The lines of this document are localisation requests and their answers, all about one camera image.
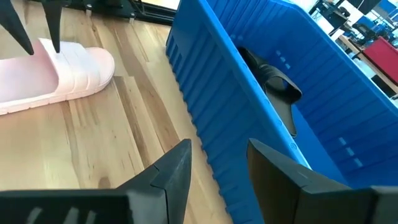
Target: black metal frame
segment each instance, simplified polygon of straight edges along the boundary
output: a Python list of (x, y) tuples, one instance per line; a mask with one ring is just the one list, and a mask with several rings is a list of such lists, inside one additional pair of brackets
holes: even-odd
[(171, 26), (176, 10), (141, 0), (69, 0), (64, 7)]

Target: black sandal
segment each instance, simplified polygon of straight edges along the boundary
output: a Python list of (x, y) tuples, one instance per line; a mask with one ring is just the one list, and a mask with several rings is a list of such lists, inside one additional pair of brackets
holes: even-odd
[(238, 50), (289, 130), (290, 135), (296, 137), (297, 130), (293, 121), (292, 105), (301, 99), (302, 92), (278, 68), (268, 65), (266, 60), (247, 49), (239, 48)]

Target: desk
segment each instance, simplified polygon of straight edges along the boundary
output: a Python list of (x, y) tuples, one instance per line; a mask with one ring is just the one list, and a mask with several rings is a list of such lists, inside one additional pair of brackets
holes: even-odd
[(361, 59), (364, 63), (366, 63), (371, 69), (376, 73), (376, 75), (396, 94), (398, 94), (398, 86), (395, 85), (382, 71), (380, 71), (365, 55), (361, 52), (364, 49), (359, 49), (357, 46), (352, 44), (347, 37), (341, 35), (339, 36), (339, 40), (342, 41), (349, 49), (351, 49), (357, 56), (357, 58)]

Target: wooden floor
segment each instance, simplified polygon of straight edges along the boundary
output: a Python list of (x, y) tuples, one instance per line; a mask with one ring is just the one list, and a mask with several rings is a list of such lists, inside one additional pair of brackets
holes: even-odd
[[(13, 4), (31, 40), (49, 38), (39, 3)], [(115, 77), (93, 96), (0, 116), (0, 190), (114, 188), (190, 138), (185, 223), (231, 223), (164, 53), (169, 29), (64, 9), (62, 40), (108, 49)], [(2, 28), (0, 43), (0, 58), (26, 55)]]

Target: pink slide sandal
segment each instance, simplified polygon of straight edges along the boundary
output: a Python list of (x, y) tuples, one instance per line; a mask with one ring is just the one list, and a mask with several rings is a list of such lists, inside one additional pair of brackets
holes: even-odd
[(57, 54), (48, 39), (33, 48), (32, 56), (0, 60), (0, 115), (89, 96), (112, 79), (114, 59), (105, 49), (61, 42)]

